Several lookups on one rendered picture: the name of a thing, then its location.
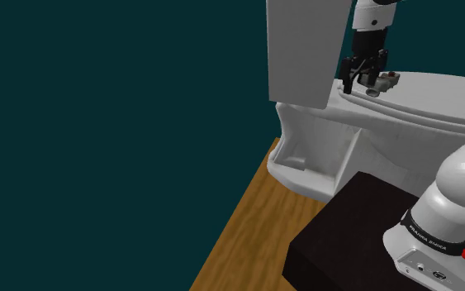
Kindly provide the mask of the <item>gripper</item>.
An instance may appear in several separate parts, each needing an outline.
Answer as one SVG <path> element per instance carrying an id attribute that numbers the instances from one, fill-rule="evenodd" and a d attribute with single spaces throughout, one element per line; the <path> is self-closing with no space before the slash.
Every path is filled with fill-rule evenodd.
<path id="1" fill-rule="evenodd" d="M 388 29 L 375 31 L 355 31 L 353 34 L 353 57 L 342 59 L 339 69 L 339 79 L 343 84 L 343 92 L 351 94 L 353 82 L 366 63 L 366 59 L 373 57 L 368 70 L 367 86 L 373 87 L 379 74 L 386 68 L 388 50 L 385 41 Z"/>

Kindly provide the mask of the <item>small grey toy red top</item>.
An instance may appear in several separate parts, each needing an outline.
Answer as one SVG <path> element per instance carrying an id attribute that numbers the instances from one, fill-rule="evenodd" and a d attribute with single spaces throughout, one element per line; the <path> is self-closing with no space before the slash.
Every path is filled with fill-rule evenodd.
<path id="1" fill-rule="evenodd" d="M 385 93 L 389 89 L 396 86 L 400 79 L 400 74 L 394 71 L 388 73 L 381 73 L 374 83 L 374 85 L 368 84 L 368 76 L 366 74 L 361 74 L 358 77 L 358 83 L 366 87 L 366 94 L 370 97 L 377 98 L 380 93 Z"/>

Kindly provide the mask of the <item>white toilet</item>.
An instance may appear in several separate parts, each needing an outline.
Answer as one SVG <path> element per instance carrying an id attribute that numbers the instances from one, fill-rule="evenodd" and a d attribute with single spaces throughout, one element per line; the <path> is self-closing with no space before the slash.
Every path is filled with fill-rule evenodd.
<path id="1" fill-rule="evenodd" d="M 399 72 L 378 99 L 339 94 L 352 57 L 356 0 L 266 0 L 268 90 L 282 135 L 268 172 L 290 190 L 327 202 L 365 172 L 414 195 L 465 144 L 465 77 Z"/>

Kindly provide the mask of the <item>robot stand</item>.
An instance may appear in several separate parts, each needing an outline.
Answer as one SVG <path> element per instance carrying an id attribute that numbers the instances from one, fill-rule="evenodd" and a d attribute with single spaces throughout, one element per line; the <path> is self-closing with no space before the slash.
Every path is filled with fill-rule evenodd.
<path id="1" fill-rule="evenodd" d="M 465 199 L 357 173 L 292 240 L 297 291 L 465 291 Z"/>

